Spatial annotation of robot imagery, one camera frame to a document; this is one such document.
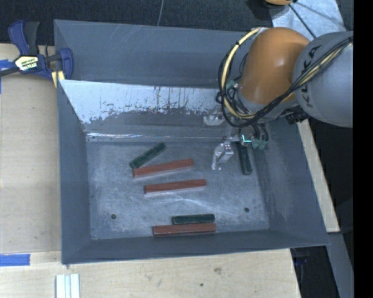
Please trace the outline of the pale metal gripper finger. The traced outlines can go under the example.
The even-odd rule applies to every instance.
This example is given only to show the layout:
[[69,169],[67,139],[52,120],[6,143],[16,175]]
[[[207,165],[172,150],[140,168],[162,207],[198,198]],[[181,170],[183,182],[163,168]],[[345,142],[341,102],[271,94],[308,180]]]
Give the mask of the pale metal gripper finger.
[[224,144],[220,143],[213,150],[213,157],[212,157],[212,163],[211,163],[212,170],[218,169],[219,162],[221,161],[223,155],[224,155]]
[[223,164],[227,163],[228,160],[234,155],[233,149],[230,143],[225,143],[223,152]]

